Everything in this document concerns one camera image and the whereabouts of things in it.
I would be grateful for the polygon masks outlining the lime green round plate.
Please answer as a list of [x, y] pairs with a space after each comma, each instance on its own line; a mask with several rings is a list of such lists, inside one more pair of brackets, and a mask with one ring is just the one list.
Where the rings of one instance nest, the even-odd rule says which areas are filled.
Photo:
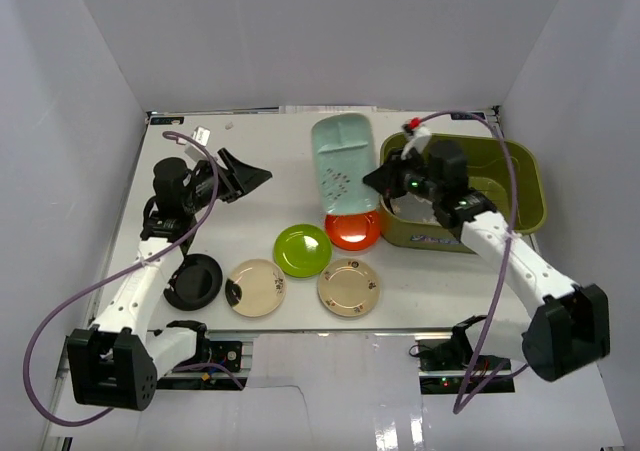
[[326, 233], [311, 224], [295, 224], [279, 233], [273, 246], [275, 263], [288, 276], [309, 278], [321, 273], [332, 258]]

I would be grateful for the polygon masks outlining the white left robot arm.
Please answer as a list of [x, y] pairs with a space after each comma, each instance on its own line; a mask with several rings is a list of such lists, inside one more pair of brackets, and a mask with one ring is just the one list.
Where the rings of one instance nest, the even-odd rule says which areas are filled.
[[226, 149], [218, 155], [193, 168], [178, 157], [154, 166], [154, 194], [143, 211], [137, 268], [91, 326], [74, 330], [67, 340], [77, 403], [143, 411], [160, 378], [182, 364], [199, 370], [209, 363], [212, 348], [205, 340], [205, 324], [177, 320], [156, 331], [149, 324], [161, 300], [181, 311], [196, 311], [218, 296], [220, 265], [189, 251], [202, 222], [196, 215], [218, 200], [232, 203], [272, 177]]

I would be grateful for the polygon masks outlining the light blue rectangular dish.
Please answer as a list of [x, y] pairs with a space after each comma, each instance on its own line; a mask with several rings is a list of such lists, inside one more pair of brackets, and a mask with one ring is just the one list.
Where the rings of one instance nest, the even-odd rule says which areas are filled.
[[317, 189], [324, 213], [359, 215], [377, 208], [378, 194], [363, 183], [377, 168], [371, 122], [358, 113], [321, 119], [311, 129]]

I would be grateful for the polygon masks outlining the cream floral plate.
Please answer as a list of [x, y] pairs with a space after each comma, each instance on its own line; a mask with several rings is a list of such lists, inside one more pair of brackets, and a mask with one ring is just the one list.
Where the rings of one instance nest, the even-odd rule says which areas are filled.
[[381, 296], [381, 279], [362, 260], [341, 258], [330, 263], [316, 283], [321, 303], [334, 315], [359, 318], [370, 313]]

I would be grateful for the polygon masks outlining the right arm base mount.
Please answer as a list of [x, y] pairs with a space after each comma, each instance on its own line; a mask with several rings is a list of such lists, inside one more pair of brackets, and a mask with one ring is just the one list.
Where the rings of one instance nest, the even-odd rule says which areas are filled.
[[[408, 354], [418, 360], [421, 394], [423, 396], [457, 394], [463, 384], [472, 353], [473, 349], [470, 346], [465, 348], [451, 334], [445, 334], [441, 338], [428, 336], [417, 339], [409, 348]], [[504, 358], [495, 355], [481, 354], [471, 372], [468, 391], [475, 389], [494, 369], [499, 368], [499, 373], [481, 390], [481, 393], [514, 393], [511, 362], [507, 361], [503, 367], [500, 367], [503, 361]]]

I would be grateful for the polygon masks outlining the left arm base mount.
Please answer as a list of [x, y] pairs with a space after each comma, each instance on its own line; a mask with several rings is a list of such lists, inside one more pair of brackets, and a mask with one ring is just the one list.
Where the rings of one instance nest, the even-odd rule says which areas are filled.
[[208, 340], [204, 356], [178, 364], [162, 379], [171, 390], [242, 391], [243, 343], [237, 340]]

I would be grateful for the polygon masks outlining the cream plate with black patch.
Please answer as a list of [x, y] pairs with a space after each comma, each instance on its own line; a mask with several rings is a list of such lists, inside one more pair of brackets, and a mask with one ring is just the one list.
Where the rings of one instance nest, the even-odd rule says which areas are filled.
[[260, 318], [275, 311], [284, 301], [285, 274], [271, 261], [250, 259], [231, 271], [224, 292], [228, 305], [237, 314]]

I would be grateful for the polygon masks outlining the grey reindeer plate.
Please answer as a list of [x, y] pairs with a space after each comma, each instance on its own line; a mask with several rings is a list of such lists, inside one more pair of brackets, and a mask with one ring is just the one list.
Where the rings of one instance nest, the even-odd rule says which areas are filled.
[[406, 194], [403, 197], [391, 199], [390, 204], [392, 213], [399, 219], [425, 225], [439, 225], [432, 202], [427, 199]]

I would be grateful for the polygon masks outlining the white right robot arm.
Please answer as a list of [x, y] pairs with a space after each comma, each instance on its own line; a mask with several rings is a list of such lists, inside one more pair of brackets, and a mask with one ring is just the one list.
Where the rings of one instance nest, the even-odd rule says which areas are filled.
[[394, 151], [362, 181], [383, 198], [411, 193], [430, 201], [440, 226], [515, 292], [531, 322], [524, 331], [505, 327], [496, 336], [496, 355], [514, 351], [548, 382], [609, 355], [606, 293], [557, 271], [510, 230], [496, 205], [470, 186], [467, 159], [456, 142], [438, 141], [426, 156], [414, 149]]

